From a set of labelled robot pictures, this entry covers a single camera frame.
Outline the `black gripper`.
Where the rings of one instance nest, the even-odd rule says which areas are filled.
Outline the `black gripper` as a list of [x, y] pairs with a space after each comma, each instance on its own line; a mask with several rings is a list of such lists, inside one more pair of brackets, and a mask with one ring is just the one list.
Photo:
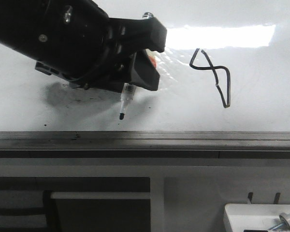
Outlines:
[[118, 92], [132, 83], [134, 54], [122, 55], [119, 41], [132, 23], [91, 0], [0, 0], [0, 44], [72, 88]]

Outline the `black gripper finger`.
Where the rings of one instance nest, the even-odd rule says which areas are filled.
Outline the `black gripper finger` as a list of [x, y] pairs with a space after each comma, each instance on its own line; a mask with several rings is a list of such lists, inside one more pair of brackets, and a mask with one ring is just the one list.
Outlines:
[[167, 29], [155, 17], [149, 19], [110, 18], [108, 42], [120, 46], [120, 53], [149, 49], [164, 52]]
[[128, 83], [149, 91], [157, 91], [160, 74], [145, 50], [136, 52], [131, 59]]

